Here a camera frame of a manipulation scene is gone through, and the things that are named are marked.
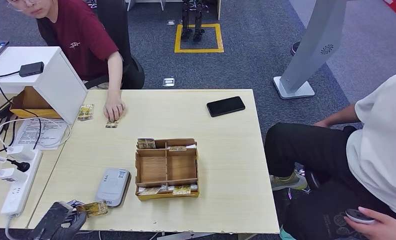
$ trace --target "table leg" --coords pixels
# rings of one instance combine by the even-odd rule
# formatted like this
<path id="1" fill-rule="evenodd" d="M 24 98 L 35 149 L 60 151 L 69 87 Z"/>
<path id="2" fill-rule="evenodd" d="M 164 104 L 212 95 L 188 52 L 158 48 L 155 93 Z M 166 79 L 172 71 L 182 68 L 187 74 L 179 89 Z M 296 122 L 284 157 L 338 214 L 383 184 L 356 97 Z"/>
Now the table leg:
<path id="1" fill-rule="evenodd" d="M 255 233 L 238 233 L 238 240 L 250 240 L 257 236 Z"/>

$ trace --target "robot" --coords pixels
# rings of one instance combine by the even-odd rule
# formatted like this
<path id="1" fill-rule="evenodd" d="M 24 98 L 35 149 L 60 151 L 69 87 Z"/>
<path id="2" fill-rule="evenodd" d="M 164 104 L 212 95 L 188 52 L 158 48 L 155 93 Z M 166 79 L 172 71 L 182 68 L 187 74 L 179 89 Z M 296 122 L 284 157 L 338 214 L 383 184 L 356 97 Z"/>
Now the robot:
<path id="1" fill-rule="evenodd" d="M 193 6 L 196 5 L 196 14 L 195 14 L 195 33 L 193 35 L 193 41 L 199 42 L 205 33 L 204 29 L 202 29 L 201 25 L 203 23 L 203 7 L 204 0 L 182 0 L 182 40 L 187 40 L 191 33 L 192 29 L 189 28 L 189 12 L 190 12 L 190 2 L 193 3 Z"/>

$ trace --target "charger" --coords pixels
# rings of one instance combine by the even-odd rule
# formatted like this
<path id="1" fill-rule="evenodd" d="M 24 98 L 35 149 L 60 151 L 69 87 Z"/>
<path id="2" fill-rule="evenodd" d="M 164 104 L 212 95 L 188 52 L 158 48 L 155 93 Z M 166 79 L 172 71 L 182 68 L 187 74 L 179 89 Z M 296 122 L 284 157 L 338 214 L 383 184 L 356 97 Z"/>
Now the charger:
<path id="1" fill-rule="evenodd" d="M 20 75 L 20 77 L 28 77 L 36 74 L 41 74 L 44 72 L 44 67 L 45 64 L 42 61 L 22 65 L 20 67 L 20 72 L 18 73 L 18 75 Z"/>

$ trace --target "remote control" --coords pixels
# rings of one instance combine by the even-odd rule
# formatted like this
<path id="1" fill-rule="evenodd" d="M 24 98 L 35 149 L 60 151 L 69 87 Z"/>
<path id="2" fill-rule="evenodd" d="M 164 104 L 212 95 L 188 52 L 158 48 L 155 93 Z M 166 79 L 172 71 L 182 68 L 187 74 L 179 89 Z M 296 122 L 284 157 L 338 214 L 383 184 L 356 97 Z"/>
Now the remote control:
<path id="1" fill-rule="evenodd" d="M 108 168 L 105 170 L 95 201 L 105 200 L 109 207 L 117 207 L 122 203 L 129 171 L 119 168 Z"/>
<path id="2" fill-rule="evenodd" d="M 349 219 L 358 224 L 373 225 L 377 222 L 374 218 L 366 216 L 355 209 L 347 209 L 345 214 Z"/>

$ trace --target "person's hand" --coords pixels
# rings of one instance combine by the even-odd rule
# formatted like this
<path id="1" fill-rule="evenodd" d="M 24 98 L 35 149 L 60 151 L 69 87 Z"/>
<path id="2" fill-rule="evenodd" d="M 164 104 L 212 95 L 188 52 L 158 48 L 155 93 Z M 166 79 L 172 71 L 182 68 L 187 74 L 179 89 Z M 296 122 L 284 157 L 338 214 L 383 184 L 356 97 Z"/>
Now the person's hand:
<path id="1" fill-rule="evenodd" d="M 328 129 L 331 127 L 331 125 L 329 125 L 325 120 L 318 121 L 315 124 L 313 124 L 313 126 L 328 128 Z"/>
<path id="2" fill-rule="evenodd" d="M 78 219 L 69 227 L 60 226 L 52 235 L 51 240 L 71 240 L 79 232 L 80 228 L 85 224 L 87 213 L 85 211 L 79 213 Z"/>
<path id="3" fill-rule="evenodd" d="M 396 220 L 394 218 L 361 206 L 358 207 L 358 210 L 362 214 L 375 219 L 377 223 L 366 225 L 344 217 L 346 223 L 353 229 L 362 233 L 369 240 L 396 240 Z"/>
<path id="4" fill-rule="evenodd" d="M 108 93 L 104 106 L 104 115 L 110 122 L 120 119 L 126 110 L 126 104 L 122 101 L 120 93 Z"/>

